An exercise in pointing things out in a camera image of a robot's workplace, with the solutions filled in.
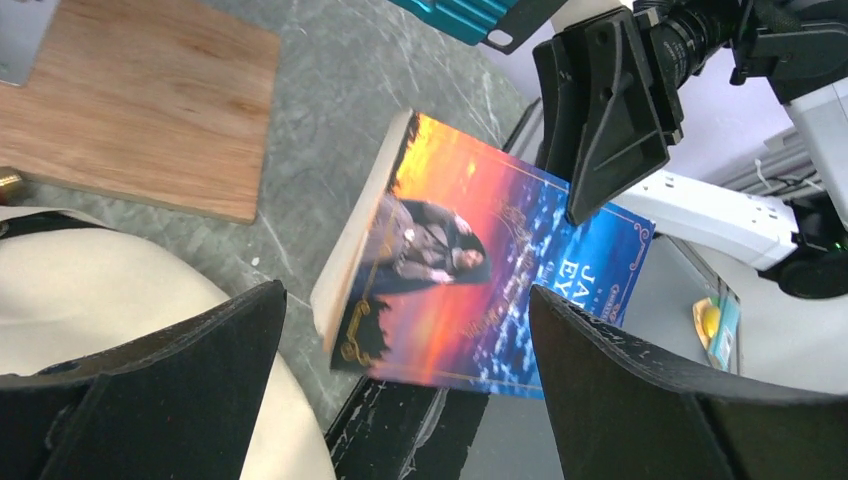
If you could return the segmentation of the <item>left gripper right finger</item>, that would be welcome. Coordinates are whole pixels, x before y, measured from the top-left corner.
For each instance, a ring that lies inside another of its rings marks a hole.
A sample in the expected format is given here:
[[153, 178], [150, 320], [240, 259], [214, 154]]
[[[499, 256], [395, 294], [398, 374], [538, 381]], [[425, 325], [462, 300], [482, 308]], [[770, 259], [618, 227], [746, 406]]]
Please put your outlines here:
[[843, 479], [847, 399], [733, 375], [546, 288], [532, 340], [568, 479]]

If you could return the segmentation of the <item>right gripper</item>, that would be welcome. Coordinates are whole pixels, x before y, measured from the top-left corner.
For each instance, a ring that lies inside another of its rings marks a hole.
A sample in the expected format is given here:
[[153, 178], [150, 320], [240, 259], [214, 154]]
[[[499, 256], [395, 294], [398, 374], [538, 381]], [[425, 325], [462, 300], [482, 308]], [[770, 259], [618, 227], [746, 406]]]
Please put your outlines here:
[[666, 143], [683, 138], [678, 90], [729, 42], [741, 7], [635, 1], [632, 10], [586, 20], [532, 52], [543, 110], [536, 165], [571, 183], [575, 225], [668, 161]]

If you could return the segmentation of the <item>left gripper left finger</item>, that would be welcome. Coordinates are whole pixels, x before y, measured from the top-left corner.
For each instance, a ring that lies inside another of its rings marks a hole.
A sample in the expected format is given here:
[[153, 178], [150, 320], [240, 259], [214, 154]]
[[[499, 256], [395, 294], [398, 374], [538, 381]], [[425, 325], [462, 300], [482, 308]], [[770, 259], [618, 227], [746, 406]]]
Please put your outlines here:
[[287, 305], [278, 281], [117, 347], [1, 378], [5, 479], [236, 479]]

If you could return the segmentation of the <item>cream canvas backpack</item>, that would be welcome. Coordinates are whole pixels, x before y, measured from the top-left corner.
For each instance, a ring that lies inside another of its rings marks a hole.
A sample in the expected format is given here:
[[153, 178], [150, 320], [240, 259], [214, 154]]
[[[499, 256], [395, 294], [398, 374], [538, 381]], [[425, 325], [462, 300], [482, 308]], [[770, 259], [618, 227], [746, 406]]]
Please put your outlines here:
[[[73, 210], [1, 210], [1, 370], [31, 375], [204, 313], [226, 293], [140, 237]], [[245, 479], [331, 479], [314, 412], [276, 356]]]

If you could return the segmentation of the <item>blue orange paperback book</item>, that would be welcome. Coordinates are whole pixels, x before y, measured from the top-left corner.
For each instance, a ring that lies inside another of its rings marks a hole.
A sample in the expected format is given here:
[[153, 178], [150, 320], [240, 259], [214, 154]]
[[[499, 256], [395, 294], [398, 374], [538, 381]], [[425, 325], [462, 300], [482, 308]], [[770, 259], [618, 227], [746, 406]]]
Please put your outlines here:
[[330, 366], [378, 380], [541, 398], [534, 286], [620, 325], [654, 224], [423, 113], [392, 120], [311, 294]]

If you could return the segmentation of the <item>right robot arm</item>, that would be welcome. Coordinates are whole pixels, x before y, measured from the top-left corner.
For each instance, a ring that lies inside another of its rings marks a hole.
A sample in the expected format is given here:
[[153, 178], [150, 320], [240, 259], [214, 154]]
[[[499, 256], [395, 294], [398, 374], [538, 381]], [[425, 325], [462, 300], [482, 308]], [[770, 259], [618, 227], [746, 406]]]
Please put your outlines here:
[[847, 292], [847, 5], [569, 3], [533, 51], [538, 165], [581, 224], [610, 202], [782, 292]]

